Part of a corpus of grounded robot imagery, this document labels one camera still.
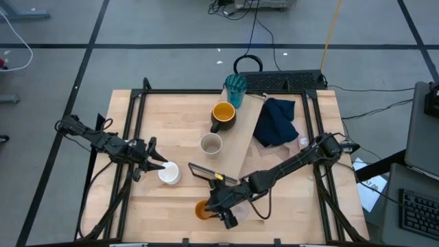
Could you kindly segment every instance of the dark blue towel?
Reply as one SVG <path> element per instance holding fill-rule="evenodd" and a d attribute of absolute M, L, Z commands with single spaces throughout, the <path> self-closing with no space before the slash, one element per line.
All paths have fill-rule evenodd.
<path fill-rule="evenodd" d="M 294 119 L 294 103 L 270 98 L 262 106 L 253 136 L 264 146 L 281 145 L 293 141 L 299 135 L 291 124 Z"/>

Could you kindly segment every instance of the white paper cup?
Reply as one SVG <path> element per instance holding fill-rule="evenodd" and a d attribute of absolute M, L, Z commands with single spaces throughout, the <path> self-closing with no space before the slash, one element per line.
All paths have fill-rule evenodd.
<path fill-rule="evenodd" d="M 241 202 L 233 207 L 231 207 L 231 211 L 237 220 L 243 220 L 247 218 L 248 213 L 250 212 L 249 204 L 247 201 Z"/>
<path fill-rule="evenodd" d="M 221 137 L 215 133 L 205 134 L 201 138 L 200 148 L 209 158 L 215 158 L 222 148 Z"/>
<path fill-rule="evenodd" d="M 175 185 L 180 181 L 181 172 L 178 169 L 177 164 L 174 162 L 163 163 L 165 168 L 158 171 L 158 177 L 161 181 L 167 183 L 168 185 Z"/>

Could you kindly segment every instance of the black keyboard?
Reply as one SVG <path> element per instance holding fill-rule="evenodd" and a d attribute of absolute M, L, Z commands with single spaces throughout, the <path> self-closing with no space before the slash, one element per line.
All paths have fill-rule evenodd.
<path fill-rule="evenodd" d="M 439 240 L 439 199 L 400 189 L 399 226 Z"/>
<path fill-rule="evenodd" d="M 265 71 L 243 72 L 249 90 L 303 90 L 324 89 L 318 81 L 319 71 Z"/>

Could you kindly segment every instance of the gray floor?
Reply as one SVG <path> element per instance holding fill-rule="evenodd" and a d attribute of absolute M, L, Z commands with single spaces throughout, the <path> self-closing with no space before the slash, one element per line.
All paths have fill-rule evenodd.
<path fill-rule="evenodd" d="M 17 7 L 45 9 L 45 21 L 13 23 L 29 43 L 87 44 L 103 0 L 17 0 Z M 247 43 L 252 14 L 229 21 L 207 14 L 203 0 L 110 0 L 97 43 L 184 44 Z M 405 0 L 425 44 L 439 44 L 439 17 L 435 0 Z M 323 44 L 337 0 L 299 0 L 285 12 L 264 10 L 260 21 L 270 28 L 276 43 Z M 256 43 L 271 43 L 270 35 L 255 27 Z M 19 43 L 5 23 L 0 23 L 0 44 Z M 334 44 L 415 45 L 416 41 L 396 1 L 345 1 L 333 33 Z M 72 90 L 84 49 L 34 49 L 32 64 L 23 71 L 0 73 L 0 93 L 19 93 L 17 105 L 0 105 L 0 134 L 11 140 L 0 147 L 0 246 L 13 246 L 19 236 L 55 132 Z M 141 86 L 147 76 L 156 89 L 218 89 L 233 72 L 233 62 L 245 49 L 94 49 L 73 113 L 93 125 L 97 113 L 105 115 L 114 89 Z M 318 69 L 319 49 L 277 49 L 280 68 Z M 252 49 L 264 70 L 274 71 L 271 49 Z M 439 51 L 429 51 L 439 63 Z M 26 49 L 0 49 L 9 67 L 27 62 Z M 240 71 L 254 71 L 243 61 Z M 431 81 L 418 50 L 329 50 L 324 67 L 329 84 L 350 89 L 400 89 L 417 81 Z M 336 89 L 342 116 L 348 117 L 409 99 L 404 93 L 349 93 Z M 411 105 L 392 108 L 359 120 L 346 121 L 352 138 L 381 157 L 405 147 Z M 364 161 L 373 155 L 358 151 Z M 46 193 L 27 244 L 47 244 L 73 239 L 88 154 L 74 143 L 62 142 Z"/>

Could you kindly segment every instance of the cup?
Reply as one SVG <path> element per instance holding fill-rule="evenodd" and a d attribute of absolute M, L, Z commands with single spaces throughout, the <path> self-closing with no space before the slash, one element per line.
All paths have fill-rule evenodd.
<path fill-rule="evenodd" d="M 208 220 L 215 215 L 214 212 L 204 210 L 206 204 L 207 200 L 201 200 L 195 205 L 195 215 L 200 220 Z"/>
<path fill-rule="evenodd" d="M 247 91 L 247 79 L 239 74 L 229 75 L 224 86 L 227 91 L 227 101 L 238 109 Z"/>
<path fill-rule="evenodd" d="M 215 158 L 222 148 L 221 137 L 214 133 L 205 134 L 201 137 L 200 148 L 209 158 Z"/>
<path fill-rule="evenodd" d="M 228 102 L 217 103 L 211 113 L 212 127 L 211 132 L 216 133 L 219 130 L 228 130 L 236 123 L 235 107 Z"/>
<path fill-rule="evenodd" d="M 233 215 L 236 217 L 237 220 L 243 220 L 247 218 L 248 213 L 250 212 L 249 206 L 246 203 L 246 201 L 231 207 L 230 210 L 232 211 Z"/>
<path fill-rule="evenodd" d="M 163 163 L 162 166 L 165 168 L 158 171 L 158 177 L 161 181 L 168 185 L 175 185 L 180 181 L 181 172 L 180 169 L 178 169 L 177 164 L 174 162 L 166 162 Z"/>

